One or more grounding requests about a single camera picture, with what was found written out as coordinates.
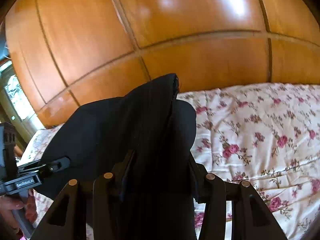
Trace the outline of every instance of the bed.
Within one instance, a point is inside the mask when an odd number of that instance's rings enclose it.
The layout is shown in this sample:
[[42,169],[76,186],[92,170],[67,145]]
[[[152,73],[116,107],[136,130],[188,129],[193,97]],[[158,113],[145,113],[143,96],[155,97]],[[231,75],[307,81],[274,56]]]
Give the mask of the bed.
[[[177,98],[196,111],[196,162],[225,181],[249,180],[287,238],[301,239],[320,210],[320,86],[262,83]],[[19,164],[40,159],[61,126],[38,131]],[[35,196],[39,223],[52,200]],[[197,237],[204,208],[195,203]],[[231,225],[228,202],[226,239]],[[93,239],[89,226],[87,239]]]

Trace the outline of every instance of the black cloth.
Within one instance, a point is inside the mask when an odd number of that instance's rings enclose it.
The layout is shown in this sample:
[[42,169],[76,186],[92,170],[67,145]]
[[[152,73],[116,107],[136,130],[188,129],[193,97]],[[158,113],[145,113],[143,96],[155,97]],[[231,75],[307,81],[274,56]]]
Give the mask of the black cloth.
[[196,239],[188,156],[196,114],[176,100],[179,82],[168,74],[121,98],[81,106],[46,148],[41,164],[63,156],[70,167],[36,188],[54,199],[70,179],[94,180],[136,151],[124,202],[121,239]]

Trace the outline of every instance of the orange wooden surface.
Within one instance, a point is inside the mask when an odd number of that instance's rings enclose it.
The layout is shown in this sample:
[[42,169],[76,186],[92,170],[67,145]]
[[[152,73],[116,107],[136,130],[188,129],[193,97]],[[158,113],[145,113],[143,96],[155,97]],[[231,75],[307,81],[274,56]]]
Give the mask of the orange wooden surface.
[[67,121],[77,108],[70,92],[65,91],[36,113],[42,124],[45,127],[50,127]]
[[265,30],[258,0],[121,0],[140,47],[218,30]]
[[[36,12],[35,0],[18,0],[11,8],[6,18],[7,32],[13,33],[13,39],[18,39],[11,46],[11,37],[7,37],[9,51],[12,57],[23,57],[30,74],[46,102],[61,92],[65,86],[52,61],[45,44]],[[17,76],[29,75],[27,68],[17,66]]]
[[10,46],[10,57],[12,59],[14,70],[17,74],[19,83],[23,89],[23,92],[27,96],[30,104],[32,105],[33,109],[35,111],[38,111],[41,109],[41,107],[44,106],[45,102],[41,98],[41,95],[38,92],[28,72],[27,65],[23,59],[14,28],[6,29],[6,36],[10,40],[10,42],[8,43]]
[[138,58],[107,65],[87,75],[72,86],[80,105],[93,101],[123,97],[135,87],[148,82]]
[[272,40],[272,82],[320,84],[320,48]]
[[17,76],[46,126],[77,109],[72,94],[81,105],[123,96],[148,73],[177,73],[181,92],[320,83],[320,46],[312,44],[320,45],[319,26],[302,0],[18,0],[6,35]]
[[44,31],[68,84],[132,51],[111,0],[38,0]]
[[270,30],[320,45],[316,19],[302,0],[263,0]]
[[267,40],[211,39],[150,49],[151,78],[177,73],[180,92],[268,81]]

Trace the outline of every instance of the screw head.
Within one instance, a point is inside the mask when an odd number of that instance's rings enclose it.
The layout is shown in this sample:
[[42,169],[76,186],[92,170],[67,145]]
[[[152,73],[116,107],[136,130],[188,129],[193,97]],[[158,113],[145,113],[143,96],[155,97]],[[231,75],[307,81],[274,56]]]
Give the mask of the screw head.
[[243,180],[243,181],[241,181],[241,185],[244,186],[244,187],[249,187],[250,186],[250,182],[247,181],[247,180]]
[[78,183],[78,181],[76,180],[76,179],[71,179],[71,180],[69,180],[69,185],[70,186],[74,186],[74,185],[76,185]]
[[113,174],[111,172],[107,172],[107,173],[103,174],[103,177],[105,179],[111,179],[113,177]]
[[213,173],[208,173],[205,177],[207,179],[213,180],[213,179],[215,179],[216,176]]

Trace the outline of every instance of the window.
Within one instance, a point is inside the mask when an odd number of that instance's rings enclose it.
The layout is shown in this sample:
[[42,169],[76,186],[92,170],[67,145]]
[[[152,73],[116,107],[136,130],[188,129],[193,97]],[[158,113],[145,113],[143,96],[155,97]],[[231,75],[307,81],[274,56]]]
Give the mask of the window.
[[17,111],[17,114],[19,115],[21,120],[24,120],[29,115],[35,113],[21,88],[16,75],[12,75],[9,78],[7,85],[4,87],[4,89],[7,92],[14,109]]

